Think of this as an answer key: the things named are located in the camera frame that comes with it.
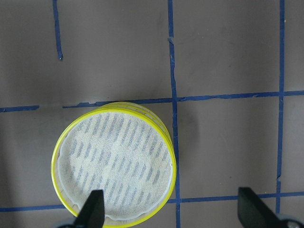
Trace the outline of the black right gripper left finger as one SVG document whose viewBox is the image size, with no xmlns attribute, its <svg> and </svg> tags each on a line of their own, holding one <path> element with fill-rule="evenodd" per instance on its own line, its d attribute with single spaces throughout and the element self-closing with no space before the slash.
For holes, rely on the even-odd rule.
<svg viewBox="0 0 304 228">
<path fill-rule="evenodd" d="M 104 192 L 93 190 L 73 223 L 74 228 L 102 228 L 105 222 Z"/>
</svg>

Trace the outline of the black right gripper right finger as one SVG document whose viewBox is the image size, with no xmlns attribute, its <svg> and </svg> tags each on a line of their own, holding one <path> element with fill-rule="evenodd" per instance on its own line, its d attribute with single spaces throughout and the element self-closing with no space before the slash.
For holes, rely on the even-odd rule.
<svg viewBox="0 0 304 228">
<path fill-rule="evenodd" d="M 238 188 L 238 219 L 244 228 L 280 227 L 280 219 L 249 187 Z"/>
</svg>

